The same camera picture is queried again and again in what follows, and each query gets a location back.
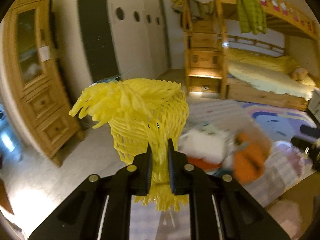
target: bed railing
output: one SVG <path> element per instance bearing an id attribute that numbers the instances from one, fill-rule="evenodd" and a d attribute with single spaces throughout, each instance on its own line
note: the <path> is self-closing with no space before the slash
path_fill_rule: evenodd
<path id="1" fill-rule="evenodd" d="M 233 36 L 233 35 L 228 35 L 228 41 L 233 42 L 233 43 L 239 43 L 239 44 L 245 44 L 245 45 L 259 47 L 262 49 L 270 50 L 272 52 L 276 52 L 281 55 L 285 54 L 285 48 L 282 48 L 280 46 L 277 46 L 277 45 L 274 45 L 271 43 L 267 43 L 264 41 L 258 41 L 255 39 L 249 39 L 249 38 Z"/>
<path id="2" fill-rule="evenodd" d="M 306 34 L 317 39 L 316 23 L 299 9 L 282 0 L 258 0 L 266 13 L 286 20 L 303 30 Z M 235 3 L 235 0 L 221 0 L 221 2 Z"/>

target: dark wall panel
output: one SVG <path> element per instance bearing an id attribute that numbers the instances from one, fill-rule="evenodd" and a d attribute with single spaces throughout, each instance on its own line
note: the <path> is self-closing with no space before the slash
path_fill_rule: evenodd
<path id="1" fill-rule="evenodd" d="M 94 82 L 119 74 L 107 0 L 78 0 L 82 41 Z"/>

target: white paper note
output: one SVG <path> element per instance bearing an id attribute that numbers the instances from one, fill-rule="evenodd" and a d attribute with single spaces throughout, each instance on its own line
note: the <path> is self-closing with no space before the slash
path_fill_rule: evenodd
<path id="1" fill-rule="evenodd" d="M 39 55 L 40 55 L 40 61 L 41 62 L 49 60 L 51 58 L 50 57 L 50 47 L 49 46 L 41 47 L 39 49 Z"/>

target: yellow mesh sleeve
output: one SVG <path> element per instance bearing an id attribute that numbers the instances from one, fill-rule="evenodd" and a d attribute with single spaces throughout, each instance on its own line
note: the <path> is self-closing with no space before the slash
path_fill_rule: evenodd
<path id="1" fill-rule="evenodd" d="M 160 211 L 172 205 L 187 203 L 187 196 L 174 196 L 169 186 L 167 160 L 168 139 L 177 149 L 178 138 L 189 114 L 181 84 L 150 79 L 98 83 L 84 89 L 69 114 L 79 118 L 87 114 L 98 123 L 98 128 L 109 123 L 114 147 L 126 165 L 132 164 L 137 154 L 152 149 L 152 181 L 150 194 L 137 197 L 144 204 L 155 202 Z"/>

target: metal screw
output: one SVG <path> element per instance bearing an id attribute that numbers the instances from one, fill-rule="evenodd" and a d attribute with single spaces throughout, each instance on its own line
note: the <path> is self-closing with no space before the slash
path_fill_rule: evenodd
<path id="1" fill-rule="evenodd" d="M 130 171 L 130 172 L 133 172 L 133 171 L 136 171 L 137 169 L 137 166 L 136 165 L 129 165 L 127 167 L 127 171 Z"/>
<path id="2" fill-rule="evenodd" d="M 188 164 L 184 165 L 184 169 L 186 171 L 193 171 L 195 169 L 195 167 L 192 164 L 188 163 Z"/>
<path id="3" fill-rule="evenodd" d="M 232 177 L 229 175 L 229 174 L 225 174 L 222 176 L 222 179 L 225 181 L 225 182 L 230 182 L 232 181 Z"/>
<path id="4" fill-rule="evenodd" d="M 99 176 L 97 174 L 92 174 L 89 176 L 90 182 L 96 182 L 99 179 Z"/>

